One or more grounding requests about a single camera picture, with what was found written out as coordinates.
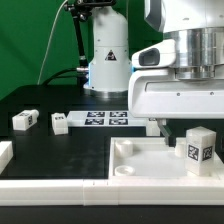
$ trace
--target logo sticker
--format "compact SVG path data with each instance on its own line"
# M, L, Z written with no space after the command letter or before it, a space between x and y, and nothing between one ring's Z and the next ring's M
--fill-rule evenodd
M110 52L108 53L106 59L106 61L117 61L114 52L112 50L110 50Z

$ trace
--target white robot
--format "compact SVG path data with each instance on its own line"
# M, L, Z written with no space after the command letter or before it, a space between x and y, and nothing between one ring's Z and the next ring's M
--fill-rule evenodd
M94 58L84 90L103 98L127 97L132 70L127 20L111 6L94 8L92 13Z
M127 97L132 72L128 48L128 23L111 6L116 0L75 0L65 5L71 12L79 49L79 73L88 73L84 92L102 98ZM79 22L93 19L94 58L88 64Z
M164 41L132 57L132 115L224 118L224 0L145 0L145 19Z

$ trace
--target black cable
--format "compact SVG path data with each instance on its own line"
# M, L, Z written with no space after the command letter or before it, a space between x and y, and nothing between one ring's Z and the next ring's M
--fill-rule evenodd
M60 72L55 73L54 75L52 75L50 78L48 78L47 80L45 80L42 85L47 86L49 82L51 82L53 79L59 78L58 76L68 73L68 72L76 72L76 68L68 68L68 69L64 69Z

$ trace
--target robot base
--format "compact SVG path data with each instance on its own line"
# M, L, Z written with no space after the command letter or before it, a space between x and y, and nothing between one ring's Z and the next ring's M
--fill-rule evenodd
M107 92L107 91L97 91L90 89L89 86L84 85L84 94L104 99L116 99L116 98L127 98L128 90L120 92Z

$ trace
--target white platform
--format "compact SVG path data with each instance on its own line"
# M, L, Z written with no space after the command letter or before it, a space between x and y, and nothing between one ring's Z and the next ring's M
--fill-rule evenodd
M134 118L128 111L70 111L67 116L69 127L141 127L146 126L146 121Z
M130 138L133 154L116 159L112 138L107 180L0 181L0 205L224 205L224 165L215 155L214 171L196 176L184 170L183 158L164 138ZM115 176L118 165L134 176Z

